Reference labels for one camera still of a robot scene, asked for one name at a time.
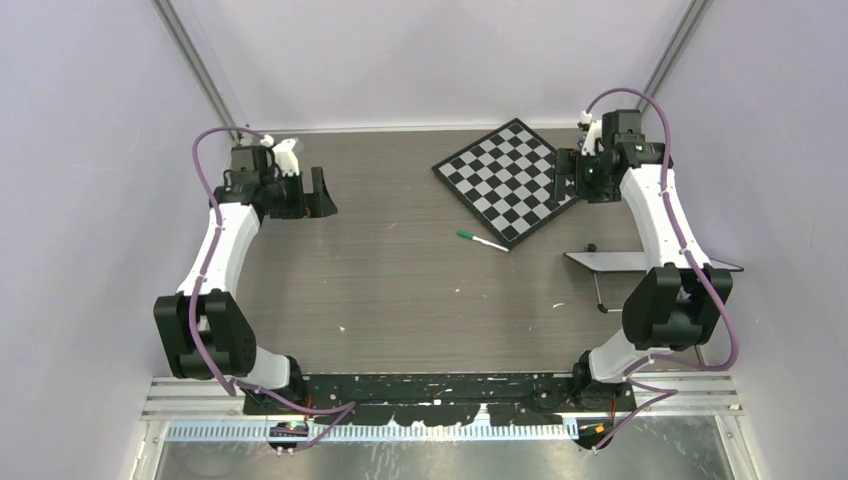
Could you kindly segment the small whiteboard with stand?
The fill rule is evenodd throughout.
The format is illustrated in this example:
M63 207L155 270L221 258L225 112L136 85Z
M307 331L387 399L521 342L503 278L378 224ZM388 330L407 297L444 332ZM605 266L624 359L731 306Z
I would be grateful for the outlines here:
M582 252L564 252L563 256L588 269L593 276L596 306L601 313L620 313L621 308L608 308L602 299L599 275L601 273L645 272L643 252L598 252L590 243Z

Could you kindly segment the green white marker pen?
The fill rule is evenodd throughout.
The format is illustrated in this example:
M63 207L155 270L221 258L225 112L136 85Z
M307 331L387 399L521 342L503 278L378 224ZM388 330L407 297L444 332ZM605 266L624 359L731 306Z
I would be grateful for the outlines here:
M511 249L509 249L509 248L507 248L507 247L505 247L505 246L502 246L502 245L499 245L499 244L494 243L494 242L492 242L492 241L489 241L489 240L483 239L483 238L481 238L481 237L478 237L478 236L476 236L476 235L473 235L473 234L471 234L471 233L469 233L469 232L466 232L466 231L463 231L463 230L458 230L458 231L457 231L457 236L458 236L458 237L460 237L460 238L462 238L462 239L469 240L469 241L473 241L473 242L476 242L476 243L479 243L479 244L485 245L485 246L487 246L487 247L490 247L490 248L496 249L496 250L498 250L498 251L501 251L501 252L504 252L504 253L507 253L507 254L510 254L510 253L512 252L512 250L511 250Z

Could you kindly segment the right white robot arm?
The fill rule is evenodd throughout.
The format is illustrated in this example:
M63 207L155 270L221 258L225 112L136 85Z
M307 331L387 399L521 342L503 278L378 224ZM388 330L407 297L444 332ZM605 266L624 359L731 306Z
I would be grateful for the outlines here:
M619 310L620 329L573 366L567 397L591 411L626 393L628 375L656 357L705 344L732 290L733 271L703 252L685 215L675 211L680 201L669 148L646 140L639 111L599 119L583 112L578 126L585 134L580 146L557 153L554 198L563 199L571 181L589 203L625 202L642 245L637 252L601 252L590 244L564 255L593 275L643 275Z

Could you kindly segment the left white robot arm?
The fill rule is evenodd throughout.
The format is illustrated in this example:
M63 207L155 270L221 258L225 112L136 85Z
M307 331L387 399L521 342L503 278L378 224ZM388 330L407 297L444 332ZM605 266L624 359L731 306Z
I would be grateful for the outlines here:
M172 374L182 379L223 377L229 388L269 389L280 412L298 412L307 389L296 360L273 354L257 337L237 304L244 260L266 220L297 220L335 215L323 170L311 170L307 188L300 169L300 142L268 137L237 146L222 185L213 191L209 223L190 273L172 295L153 307L155 323Z

